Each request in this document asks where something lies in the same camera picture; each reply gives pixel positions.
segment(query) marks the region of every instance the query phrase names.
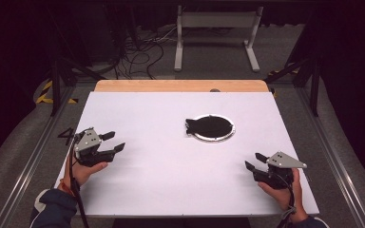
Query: gray carpet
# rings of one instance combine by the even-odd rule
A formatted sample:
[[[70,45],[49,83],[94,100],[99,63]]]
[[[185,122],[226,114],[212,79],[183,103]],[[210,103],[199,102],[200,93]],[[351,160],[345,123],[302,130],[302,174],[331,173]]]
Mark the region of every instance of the gray carpet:
[[[260,28],[254,51],[259,60],[260,72],[254,73],[247,60],[242,46],[245,31],[235,30],[220,36],[206,30],[194,30],[184,37],[184,53],[182,71],[175,72],[175,42],[163,43],[163,58],[154,65],[150,72],[158,79],[263,79],[271,70],[283,67],[295,41],[302,30],[297,27]],[[147,52],[152,60],[160,56],[159,48]],[[134,70],[145,71],[145,65],[136,65]],[[113,71],[108,72],[108,78],[115,78]],[[134,74],[134,79],[147,76],[144,73]],[[277,104],[286,124],[299,158],[308,163],[306,175],[309,177],[312,191],[320,210],[320,218],[331,227],[359,227],[338,187],[332,167],[327,162],[320,138],[311,124],[310,116],[301,103],[298,90],[287,84],[291,79],[287,76],[280,84],[273,85],[277,91]],[[35,197],[55,182],[62,161],[67,153],[67,139],[58,135],[69,128],[75,129],[82,114],[88,92],[94,87],[89,79],[80,79],[74,87],[71,98],[79,99],[78,104],[66,104],[58,123],[53,127],[43,150],[40,162],[32,175],[25,193],[20,196],[19,203],[14,205],[13,214],[8,219],[6,227],[28,227],[29,213]],[[42,86],[36,90],[39,95]],[[51,120],[51,104],[38,104],[5,141],[0,149],[0,212],[5,205],[13,186],[22,173],[32,151],[44,133],[45,126]],[[348,174],[355,185],[357,193],[365,208],[365,171],[358,162],[352,147],[346,140],[336,119],[321,83],[318,97],[318,120],[321,121],[331,146],[340,156]],[[249,218],[251,227],[276,227],[279,217]],[[111,227],[111,218],[90,218],[90,227]],[[83,227],[80,218],[74,218],[73,227]]]

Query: black cable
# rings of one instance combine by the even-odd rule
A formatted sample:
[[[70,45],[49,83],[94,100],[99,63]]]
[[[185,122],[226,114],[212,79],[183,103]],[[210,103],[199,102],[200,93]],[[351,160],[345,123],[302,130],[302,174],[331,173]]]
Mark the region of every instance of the black cable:
[[[150,71],[149,71],[150,67],[152,67],[154,64],[156,64],[157,62],[159,62],[159,61],[162,59],[163,55],[164,55],[163,47],[162,47],[161,45],[157,44],[157,43],[156,43],[156,45],[160,48],[160,50],[162,51],[162,54],[161,54],[161,56],[160,56],[157,60],[155,60],[153,63],[151,63],[151,64],[150,64],[149,66],[147,66],[147,68],[146,68],[147,75],[149,75],[149,77],[150,77],[151,79],[156,79],[156,78],[155,78],[153,75],[151,75],[151,74],[150,74]]]
[[[119,74],[118,74],[117,68],[115,66],[114,66],[114,73],[115,73],[115,79],[118,80]]]
[[[138,57],[138,56],[140,56],[140,55],[143,55],[143,56],[146,56],[147,57],[147,60],[145,60],[145,61],[143,61],[143,62],[140,62],[140,63],[136,63],[135,62],[135,59]],[[146,54],[146,53],[139,53],[139,54],[137,54],[137,55],[135,55],[133,58],[132,58],[132,60],[129,62],[130,63],[130,65],[129,65],[129,75],[131,75],[131,74],[136,74],[136,73],[146,73],[146,72],[143,72],[143,71],[140,71],[140,70],[138,70],[138,71],[133,71],[132,72],[132,65],[143,65],[143,64],[146,64],[146,63],[148,63],[150,61],[150,56],[148,55],[148,54]]]
[[[75,145],[75,141],[72,142],[71,145],[71,150],[70,150],[70,155],[69,155],[69,177],[70,177],[70,190],[72,191],[73,195],[76,198],[76,201],[78,202],[79,205],[79,212],[81,213],[81,217],[82,217],[82,221],[83,224],[85,226],[85,228],[89,228],[88,227],[88,223],[87,223],[87,218],[86,218],[86,214],[85,214],[85,207],[83,206],[83,202],[82,202],[82,197],[80,195],[80,185],[78,183],[78,181],[73,177],[73,163],[72,163],[72,159],[74,156],[75,151],[73,150]]]
[[[124,70],[125,70],[125,74],[123,74],[123,75],[128,75],[128,73],[126,72],[126,67],[125,67],[125,65],[124,65],[124,61],[121,61],[121,65],[123,66],[123,68],[124,68]]]
[[[285,183],[285,185],[286,185],[286,187],[287,187],[287,189],[289,190],[289,193],[290,193],[289,208],[286,211],[286,213],[283,214],[285,216],[284,216],[284,218],[282,218],[282,220],[278,224],[277,228],[287,227],[290,214],[293,214],[293,211],[296,212],[296,208],[295,208],[295,194],[293,193],[292,183],[288,183],[283,177],[281,177],[280,175],[278,175],[276,173],[271,173],[271,174],[273,174],[276,177],[280,178]]]
[[[120,66],[119,65],[117,65],[117,68],[118,68],[118,70],[120,71],[120,73],[121,74],[123,74],[123,72],[120,70]],[[127,78],[127,79],[132,79],[130,76],[128,76],[128,75],[125,75],[125,74],[123,74],[123,76],[125,77],[125,78]]]

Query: hand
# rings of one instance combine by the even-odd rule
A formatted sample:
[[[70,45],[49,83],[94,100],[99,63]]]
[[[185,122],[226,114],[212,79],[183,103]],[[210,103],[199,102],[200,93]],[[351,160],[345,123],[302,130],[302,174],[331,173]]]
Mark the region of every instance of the hand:
[[[64,175],[64,184],[65,186],[70,189],[70,175],[69,175],[69,156],[71,156],[70,154],[67,156],[67,162],[65,165],[65,175]],[[84,183],[87,182],[88,178],[90,177],[90,175],[97,173],[101,170],[103,170],[104,168],[106,168],[108,166],[107,162],[100,162],[95,164],[94,166],[88,167],[88,166],[84,166],[81,165],[80,163],[78,163],[75,159],[75,157],[73,157],[72,161],[74,162],[73,166],[72,166],[72,174],[73,177],[78,181],[79,185],[82,186]],[[66,192],[65,189],[63,189],[61,187],[61,185],[58,186],[58,189]]]
[[[293,172],[293,194],[295,195],[295,207],[297,209],[297,212],[290,216],[290,220],[293,223],[297,223],[300,221],[303,221],[308,218],[307,213],[304,210],[303,207],[303,198],[302,198],[302,189],[300,185],[300,174],[298,172],[298,169],[292,168]],[[273,189],[268,184],[264,182],[259,182],[259,187],[269,196],[273,197],[280,209],[283,211],[286,211],[289,208],[289,200],[290,200],[290,192],[289,189]]]

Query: blue sleeve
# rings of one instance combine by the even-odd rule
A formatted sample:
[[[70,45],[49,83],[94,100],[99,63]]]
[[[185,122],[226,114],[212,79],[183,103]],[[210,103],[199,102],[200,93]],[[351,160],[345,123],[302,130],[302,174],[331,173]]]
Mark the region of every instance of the blue sleeve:
[[[69,227],[76,214],[76,199],[58,189],[44,190],[34,203],[30,228]]]
[[[320,219],[308,217],[306,220],[293,224],[294,228],[329,228],[325,222]]]

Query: white table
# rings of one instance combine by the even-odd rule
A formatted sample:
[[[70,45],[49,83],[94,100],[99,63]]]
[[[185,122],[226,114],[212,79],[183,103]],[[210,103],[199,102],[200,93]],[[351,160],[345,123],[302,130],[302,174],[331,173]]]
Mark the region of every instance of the white table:
[[[236,126],[225,142],[185,134],[185,119],[220,114]],[[100,151],[126,143],[124,151],[82,187],[90,217],[248,217],[280,214],[275,201],[245,168],[267,165],[255,153],[296,151],[269,92],[91,92],[77,132],[94,126],[115,131]],[[317,214],[300,172],[303,203]]]

